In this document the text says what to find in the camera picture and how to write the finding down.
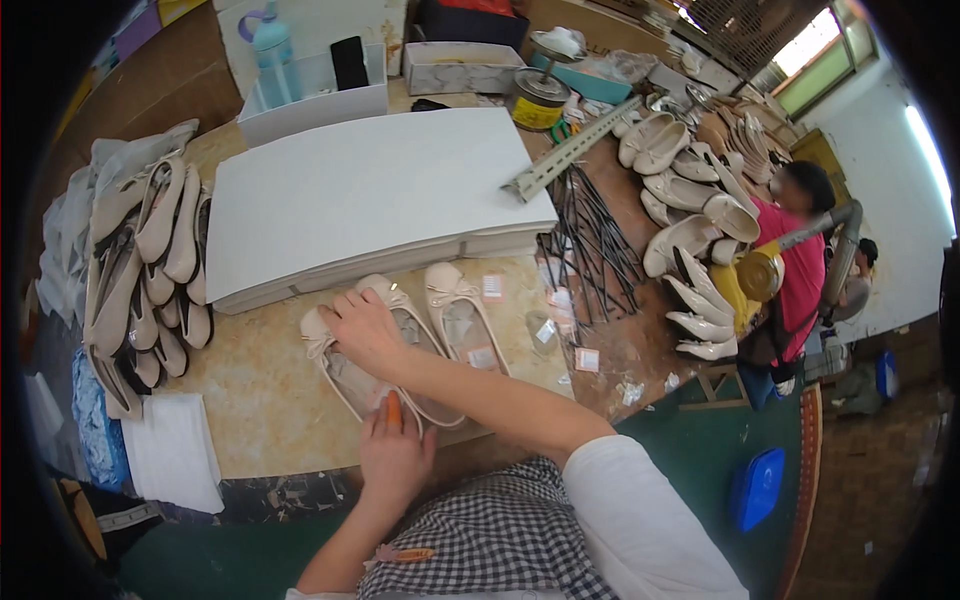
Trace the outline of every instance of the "person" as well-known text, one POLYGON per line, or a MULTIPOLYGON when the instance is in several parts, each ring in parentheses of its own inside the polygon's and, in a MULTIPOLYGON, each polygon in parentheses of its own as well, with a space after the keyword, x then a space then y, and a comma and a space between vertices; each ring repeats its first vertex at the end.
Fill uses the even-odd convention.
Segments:
POLYGON ((857 274, 847 277, 847 283, 840 292, 840 298, 833 309, 831 320, 834 323, 848 321, 866 307, 873 283, 874 264, 878 257, 876 242, 866 237, 860 238, 856 252, 853 253, 853 264, 857 267, 857 274))
MULTIPOLYGON (((770 192, 775 204, 752 198, 760 225, 755 247, 806 227, 836 204, 827 172, 808 160, 796 160, 779 169, 770 192)), ((775 387, 779 396, 787 396, 796 385, 804 342, 816 323, 827 276, 825 246, 824 237, 815 235, 781 255, 780 291, 768 302, 763 324, 740 344, 738 370, 755 410, 763 407, 775 387)))
POLYGON ((603 418, 543 388, 408 346, 371 289, 318 310, 338 351, 364 371, 539 456, 404 517, 430 474, 437 434, 421 440, 413 414, 391 417, 389 400, 363 422, 356 505, 287 600, 748 598, 643 446, 603 418))

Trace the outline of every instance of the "tin can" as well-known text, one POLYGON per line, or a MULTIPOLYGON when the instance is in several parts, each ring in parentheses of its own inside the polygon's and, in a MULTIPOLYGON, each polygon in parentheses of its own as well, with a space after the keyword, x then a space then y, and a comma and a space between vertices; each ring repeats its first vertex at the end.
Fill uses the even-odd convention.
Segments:
POLYGON ((560 120, 569 97, 567 84, 528 66, 514 71, 514 87, 506 104, 519 127, 530 132, 545 132, 560 120))

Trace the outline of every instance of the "teal box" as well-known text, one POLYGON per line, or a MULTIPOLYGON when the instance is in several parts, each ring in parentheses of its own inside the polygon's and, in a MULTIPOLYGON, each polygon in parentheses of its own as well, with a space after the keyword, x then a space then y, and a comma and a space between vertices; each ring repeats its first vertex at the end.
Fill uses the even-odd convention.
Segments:
MULTIPOLYGON (((547 65, 547 60, 538 52, 534 53, 530 62, 532 66, 538 69, 544 69, 547 65)), ((552 73, 557 79, 575 89, 584 98, 609 102, 612 105, 620 104, 626 100, 627 96, 630 95, 630 90, 633 89, 629 84, 618 84, 617 82, 593 77, 580 71, 568 69, 559 63, 554 65, 552 73)))

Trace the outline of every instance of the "person's right hand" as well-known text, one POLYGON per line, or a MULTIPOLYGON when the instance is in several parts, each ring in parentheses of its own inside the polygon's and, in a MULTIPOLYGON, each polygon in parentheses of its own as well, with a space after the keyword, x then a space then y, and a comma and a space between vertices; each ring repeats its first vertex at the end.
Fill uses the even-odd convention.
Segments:
POLYGON ((361 294, 349 290, 333 299, 332 310, 323 304, 318 310, 337 339, 335 351, 374 377, 393 381, 410 347, 374 290, 367 288, 361 294))

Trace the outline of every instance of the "blue water bottle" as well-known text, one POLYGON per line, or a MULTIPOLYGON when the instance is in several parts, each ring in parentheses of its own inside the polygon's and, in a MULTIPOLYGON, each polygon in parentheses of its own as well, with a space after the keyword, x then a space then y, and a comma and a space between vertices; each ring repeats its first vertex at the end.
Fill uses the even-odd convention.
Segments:
POLYGON ((260 67, 259 85, 253 89, 260 95, 265 110, 296 102, 300 94, 300 78, 293 64, 294 49, 290 43, 290 28, 276 19, 276 0, 267 0, 263 11, 250 11, 237 24, 240 37, 256 50, 256 65, 260 67), (258 18, 256 32, 247 29, 247 19, 258 18))

